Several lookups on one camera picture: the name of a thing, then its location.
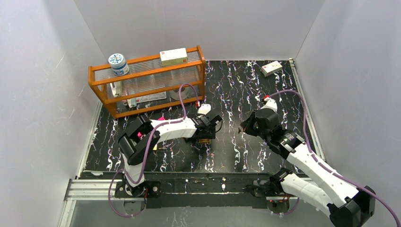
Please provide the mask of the long shackle brass padlock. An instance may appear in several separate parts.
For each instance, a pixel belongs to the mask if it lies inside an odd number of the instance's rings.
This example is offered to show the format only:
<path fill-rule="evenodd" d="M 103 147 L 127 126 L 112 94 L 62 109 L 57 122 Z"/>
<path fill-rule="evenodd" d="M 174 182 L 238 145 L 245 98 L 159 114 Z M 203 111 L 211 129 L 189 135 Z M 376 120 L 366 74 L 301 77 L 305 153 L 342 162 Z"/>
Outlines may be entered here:
<path fill-rule="evenodd" d="M 212 143 L 212 139 L 198 139 L 198 142 L 200 144 L 211 144 Z"/>

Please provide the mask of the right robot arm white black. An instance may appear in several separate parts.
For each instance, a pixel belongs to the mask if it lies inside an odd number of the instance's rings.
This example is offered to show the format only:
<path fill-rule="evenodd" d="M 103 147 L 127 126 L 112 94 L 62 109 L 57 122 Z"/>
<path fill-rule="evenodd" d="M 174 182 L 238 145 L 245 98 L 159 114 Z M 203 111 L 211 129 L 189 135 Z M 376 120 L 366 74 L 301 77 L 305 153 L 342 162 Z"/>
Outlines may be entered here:
<path fill-rule="evenodd" d="M 322 211 L 336 227 L 360 227 L 373 216 L 375 192 L 368 186 L 353 186 L 341 179 L 336 170 L 309 151 L 301 136 L 281 126 L 275 111 L 269 108 L 254 111 L 240 127 L 244 133 L 262 138 L 271 151 L 300 168 L 313 181 L 305 181 L 282 168 L 270 176 L 268 189 L 276 194 L 297 196 Z"/>

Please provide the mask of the silver key bunch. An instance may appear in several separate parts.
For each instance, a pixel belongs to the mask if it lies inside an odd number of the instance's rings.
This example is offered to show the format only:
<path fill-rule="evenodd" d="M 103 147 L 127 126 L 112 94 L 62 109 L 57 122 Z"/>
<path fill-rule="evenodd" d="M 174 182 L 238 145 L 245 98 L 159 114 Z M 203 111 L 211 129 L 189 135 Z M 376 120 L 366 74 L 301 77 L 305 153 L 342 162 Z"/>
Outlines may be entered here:
<path fill-rule="evenodd" d="M 245 128 L 242 126 L 238 127 L 238 133 L 245 133 Z"/>

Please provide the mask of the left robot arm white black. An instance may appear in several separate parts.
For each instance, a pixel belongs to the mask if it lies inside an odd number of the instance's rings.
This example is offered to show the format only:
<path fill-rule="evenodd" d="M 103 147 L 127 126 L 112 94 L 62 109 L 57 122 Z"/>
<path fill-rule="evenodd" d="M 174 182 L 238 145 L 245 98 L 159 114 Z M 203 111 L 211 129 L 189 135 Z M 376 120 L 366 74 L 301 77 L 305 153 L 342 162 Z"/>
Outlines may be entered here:
<path fill-rule="evenodd" d="M 221 122 L 222 117 L 214 111 L 171 120 L 150 120 L 139 116 L 118 139 L 127 184 L 135 188 L 145 181 L 148 154 L 158 143 L 179 138 L 186 142 L 215 139 L 216 126 Z"/>

